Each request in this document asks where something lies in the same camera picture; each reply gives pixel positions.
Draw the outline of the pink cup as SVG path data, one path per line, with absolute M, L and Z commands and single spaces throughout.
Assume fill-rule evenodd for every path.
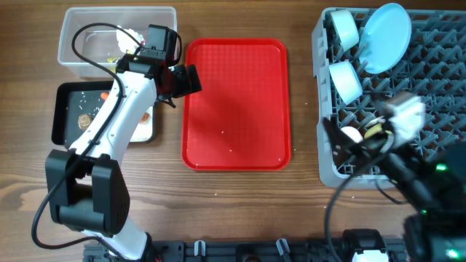
M 346 126 L 342 127 L 340 130 L 355 143 L 363 141 L 363 136 L 355 127 Z

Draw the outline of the light blue bowl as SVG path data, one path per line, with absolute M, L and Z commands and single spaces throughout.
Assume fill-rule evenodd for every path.
M 352 103 L 363 94 L 358 75 L 349 61 L 329 65 L 329 72 L 336 91 L 345 104 Z

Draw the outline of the white tissue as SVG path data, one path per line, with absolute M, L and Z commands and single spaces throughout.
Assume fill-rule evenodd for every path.
M 123 33 L 120 30 L 116 31 L 116 40 L 118 47 L 121 52 L 134 54 L 136 49 L 139 47 L 139 44 L 144 43 L 144 37 L 142 34 L 134 31 L 133 29 L 125 29 L 125 32 L 128 32 L 136 41 L 133 41 L 126 33 Z

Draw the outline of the brown round food piece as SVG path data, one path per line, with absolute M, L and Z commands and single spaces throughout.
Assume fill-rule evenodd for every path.
M 92 117 L 89 114 L 82 114 L 78 117 L 79 129 L 85 131 L 92 123 Z

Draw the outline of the light blue plate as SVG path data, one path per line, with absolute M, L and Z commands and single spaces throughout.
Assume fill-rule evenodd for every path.
M 411 40 L 411 19 L 396 3 L 378 8 L 363 27 L 360 37 L 360 63 L 364 70 L 379 74 L 391 69 L 404 56 Z

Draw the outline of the green bowl with rice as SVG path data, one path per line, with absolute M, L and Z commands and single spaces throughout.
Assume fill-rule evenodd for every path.
M 331 19 L 344 52 L 354 47 L 360 41 L 358 29 L 350 11 L 346 9 L 333 11 Z

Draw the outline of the yellow cup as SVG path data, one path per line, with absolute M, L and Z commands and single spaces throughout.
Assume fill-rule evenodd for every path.
M 384 132 L 382 124 L 375 124 L 370 127 L 364 135 L 364 139 L 369 139 L 372 136 L 382 134 Z

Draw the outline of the white plastic spoon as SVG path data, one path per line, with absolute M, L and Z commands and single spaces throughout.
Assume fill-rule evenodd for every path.
M 385 119 L 383 116 L 380 116 L 380 117 L 376 117 L 375 119 L 372 119 L 371 121 L 369 121 L 366 125 L 365 125 L 365 128 L 366 129 L 369 129 L 370 127 L 373 127 L 374 125 L 376 124 L 381 124 L 381 123 L 384 123 L 385 122 Z

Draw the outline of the orange carrot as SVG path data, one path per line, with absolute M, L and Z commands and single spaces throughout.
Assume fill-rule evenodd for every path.
M 101 97 L 102 100 L 107 100 L 108 96 L 109 96 L 109 94 L 107 92 L 102 92 L 100 94 L 100 97 Z

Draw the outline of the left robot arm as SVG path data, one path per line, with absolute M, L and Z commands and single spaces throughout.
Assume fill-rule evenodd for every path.
M 157 103 L 201 91 L 194 65 L 181 65 L 180 35 L 149 25 L 144 43 L 124 55 L 114 70 L 108 98 L 96 117 L 67 151 L 53 150 L 45 162 L 48 193 L 36 211 L 31 238 L 40 248 L 57 250 L 95 240 L 110 261 L 160 261 L 150 234 L 129 217 L 130 195 L 121 163 L 146 110 Z M 41 242 L 38 225 L 44 209 L 53 222 L 84 237 L 59 245 Z

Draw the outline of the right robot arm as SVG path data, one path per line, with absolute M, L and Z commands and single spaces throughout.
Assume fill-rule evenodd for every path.
M 323 126 L 332 148 L 355 160 L 354 176 L 379 167 L 416 210 L 403 223 L 411 260 L 465 260 L 465 143 L 426 161 L 390 122 L 359 143 L 327 118 Z

